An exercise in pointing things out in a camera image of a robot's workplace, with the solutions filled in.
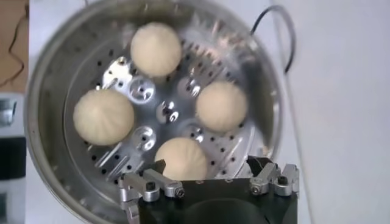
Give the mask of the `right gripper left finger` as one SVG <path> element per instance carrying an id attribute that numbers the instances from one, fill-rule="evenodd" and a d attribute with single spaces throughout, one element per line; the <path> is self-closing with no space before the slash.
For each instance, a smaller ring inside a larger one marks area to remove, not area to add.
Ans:
<path id="1" fill-rule="evenodd" d="M 129 224 L 141 222 L 139 199 L 152 203 L 158 201 L 161 195 L 174 199 L 182 199 L 185 196 L 182 182 L 163 175 L 165 166 L 165 161 L 161 159 L 139 173 L 123 173 L 119 177 L 121 209 L 126 213 Z"/>

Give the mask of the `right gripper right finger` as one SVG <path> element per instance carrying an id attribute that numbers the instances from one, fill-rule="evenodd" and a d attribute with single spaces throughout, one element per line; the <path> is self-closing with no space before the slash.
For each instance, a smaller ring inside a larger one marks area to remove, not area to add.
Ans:
<path id="1" fill-rule="evenodd" d="M 253 175 L 249 180 L 252 195 L 264 195 L 271 189 L 281 197 L 299 195 L 299 169 L 295 164 L 286 164 L 280 170 L 267 157 L 248 156 L 246 162 Z"/>

